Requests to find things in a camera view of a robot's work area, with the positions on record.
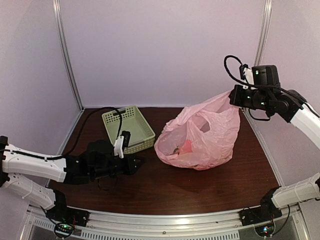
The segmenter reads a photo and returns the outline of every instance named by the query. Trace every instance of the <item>brown tabletop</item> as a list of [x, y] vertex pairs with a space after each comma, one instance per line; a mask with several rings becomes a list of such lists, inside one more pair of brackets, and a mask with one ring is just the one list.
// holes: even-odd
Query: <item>brown tabletop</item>
[[[165, 124], [181, 108], [145, 107], [142, 114], [160, 135]], [[65, 148], [74, 143], [81, 123], [92, 111], [86, 109]], [[102, 110], [90, 117], [73, 151], [78, 155], [88, 143], [108, 139], [102, 122]], [[158, 159], [154, 148], [138, 152], [146, 163], [134, 175], [104, 178], [85, 185], [67, 185], [51, 181], [50, 187], [63, 192], [71, 207], [123, 214], [180, 215], [241, 209], [259, 204], [263, 195], [278, 186], [270, 164], [245, 116], [240, 113], [240, 131], [233, 158], [218, 167], [197, 171], [177, 168]]]

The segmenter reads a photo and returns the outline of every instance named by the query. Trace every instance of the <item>white wall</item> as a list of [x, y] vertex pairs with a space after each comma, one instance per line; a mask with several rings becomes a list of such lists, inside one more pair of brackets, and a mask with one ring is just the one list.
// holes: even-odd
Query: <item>white wall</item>
[[185, 106], [230, 90], [224, 57], [253, 63], [264, 2], [61, 1], [83, 105]]
[[[56, 154], [78, 115], [51, 0], [0, 0], [0, 135]], [[17, 239], [28, 207], [0, 190], [0, 239]]]
[[[320, 1], [275, 0], [262, 64], [278, 68], [281, 86], [302, 94], [320, 112]], [[320, 171], [320, 151], [279, 116], [256, 122], [285, 185]], [[320, 202], [301, 205], [313, 240], [319, 240]]]

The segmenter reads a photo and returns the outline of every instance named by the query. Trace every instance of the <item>light green basket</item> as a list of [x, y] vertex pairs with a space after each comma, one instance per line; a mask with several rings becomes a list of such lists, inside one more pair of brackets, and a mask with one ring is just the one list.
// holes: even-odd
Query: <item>light green basket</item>
[[[131, 133], [129, 146], [124, 149], [125, 154], [134, 154], [151, 148], [155, 143], [155, 132], [152, 130], [137, 106], [119, 109], [122, 116], [121, 131]], [[120, 117], [116, 111], [102, 114], [102, 120], [111, 143], [114, 145], [119, 129]]]

